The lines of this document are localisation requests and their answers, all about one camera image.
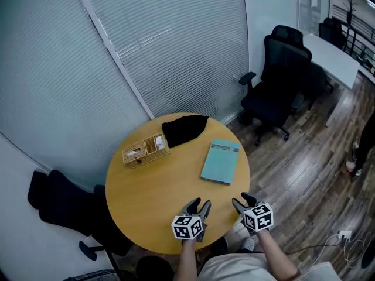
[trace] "book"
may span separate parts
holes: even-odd
[[[236,171],[239,150],[239,143],[214,139],[200,177],[208,181],[231,184]]]

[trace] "floor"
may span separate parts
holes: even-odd
[[[359,74],[340,113],[327,128],[325,122],[342,92],[343,88],[336,84],[333,94],[323,94],[310,111],[302,107],[291,116],[285,124],[291,133],[289,141],[284,141],[281,132],[274,131],[266,134],[257,148],[253,131],[259,126],[258,121],[244,126],[237,119],[228,125],[248,156],[250,191],[271,204],[275,218],[272,235],[286,253],[322,245],[339,230],[352,230],[352,238],[362,241],[369,231],[375,231],[372,219],[375,160],[367,162],[362,175],[353,182],[345,169],[345,161],[351,157],[352,142],[359,140],[374,111],[375,85]],[[240,223],[235,224],[225,235],[230,251],[234,252],[246,236],[247,230]],[[335,236],[328,241],[331,245],[336,243]],[[344,243],[325,248],[318,262],[331,262],[342,280],[368,280],[375,272],[375,262],[365,270],[357,261],[347,262]],[[354,241],[345,245],[349,259],[358,257],[363,243],[357,242],[348,256],[353,245]],[[321,250],[321,247],[306,249],[289,257],[303,270],[314,263]],[[199,260],[205,253],[207,251],[200,253]],[[117,262],[121,269],[134,270],[145,255],[155,254],[135,246],[126,257],[117,258]],[[177,266],[178,256],[161,256],[173,268]]]

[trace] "table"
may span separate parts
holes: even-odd
[[[241,201],[240,193],[250,186],[250,169],[242,146],[231,185],[199,177],[214,138],[238,142],[227,127],[211,118],[198,138],[171,148],[170,155],[134,169],[122,163],[123,148],[162,132],[163,122],[184,115],[192,114],[169,114],[140,126],[119,146],[107,173],[107,204],[116,225],[135,244],[162,254],[181,252],[181,240],[174,238],[171,223],[186,203],[197,197],[202,198],[200,207],[207,199],[212,202],[204,241],[196,244],[200,249],[233,226],[238,214],[231,199]]]
[[[304,46],[311,51],[312,62],[321,66],[328,76],[345,87],[343,95],[326,122],[328,127],[345,103],[348,90],[353,88],[359,70],[359,63],[343,50],[312,33],[304,35]]]

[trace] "power outlet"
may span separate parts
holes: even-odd
[[[350,238],[352,236],[352,232],[348,230],[340,231],[338,238]]]

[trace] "round wooden table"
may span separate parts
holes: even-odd
[[[200,178],[213,139],[238,142],[228,128],[211,118],[198,138],[171,148],[169,155],[134,169],[122,163],[123,148],[162,132],[162,123],[185,115],[192,114],[169,114],[140,126],[117,149],[107,173],[107,203],[116,225],[135,244],[162,254],[181,252],[181,240],[173,236],[171,223],[185,204],[201,197],[200,208],[211,200],[204,240],[196,244],[200,249],[233,226],[238,214],[231,199],[241,199],[241,192],[250,186],[250,169],[242,146],[231,185]]]

